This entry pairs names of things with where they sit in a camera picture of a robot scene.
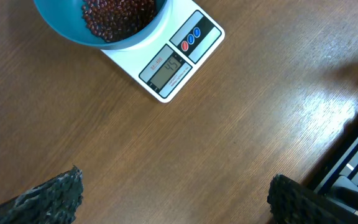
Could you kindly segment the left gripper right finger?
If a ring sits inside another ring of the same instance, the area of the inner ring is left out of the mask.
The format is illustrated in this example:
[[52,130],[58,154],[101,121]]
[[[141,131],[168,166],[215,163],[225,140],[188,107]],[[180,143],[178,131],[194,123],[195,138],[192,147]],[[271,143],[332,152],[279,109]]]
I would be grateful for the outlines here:
[[276,223],[358,224],[358,191],[343,186],[323,197],[277,174],[270,183],[267,202]]

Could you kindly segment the teal plastic bowl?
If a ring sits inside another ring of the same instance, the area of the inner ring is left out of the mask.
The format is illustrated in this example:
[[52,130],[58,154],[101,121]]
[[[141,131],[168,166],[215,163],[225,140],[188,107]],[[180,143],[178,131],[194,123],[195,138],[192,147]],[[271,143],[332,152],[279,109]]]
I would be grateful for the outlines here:
[[83,1],[85,0],[34,0],[34,4],[44,21],[55,32],[77,44],[103,50],[137,48],[153,42],[167,25],[173,4],[171,0],[154,0],[157,13],[146,27],[124,40],[107,43],[86,28],[81,10]]

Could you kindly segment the white digital kitchen scale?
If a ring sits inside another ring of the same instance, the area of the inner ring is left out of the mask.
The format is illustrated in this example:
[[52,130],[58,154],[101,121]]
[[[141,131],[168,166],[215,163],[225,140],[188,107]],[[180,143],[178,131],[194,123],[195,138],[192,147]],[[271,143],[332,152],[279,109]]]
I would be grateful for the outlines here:
[[224,40],[225,31],[193,0],[164,1],[150,26],[138,44],[104,54],[168,103]]

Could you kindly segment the beans in teal bowl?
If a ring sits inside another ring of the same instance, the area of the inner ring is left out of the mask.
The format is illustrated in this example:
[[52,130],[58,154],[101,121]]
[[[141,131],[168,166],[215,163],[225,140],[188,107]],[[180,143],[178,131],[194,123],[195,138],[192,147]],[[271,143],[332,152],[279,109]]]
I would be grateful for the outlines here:
[[107,43],[133,36],[157,13],[154,0],[85,0],[81,10],[86,28]]

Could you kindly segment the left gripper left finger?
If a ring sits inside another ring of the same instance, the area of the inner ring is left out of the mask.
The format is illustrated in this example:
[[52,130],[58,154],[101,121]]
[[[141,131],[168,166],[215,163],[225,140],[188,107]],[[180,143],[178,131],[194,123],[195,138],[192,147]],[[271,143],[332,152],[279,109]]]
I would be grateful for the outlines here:
[[83,200],[82,170],[71,170],[0,204],[0,224],[73,223]]

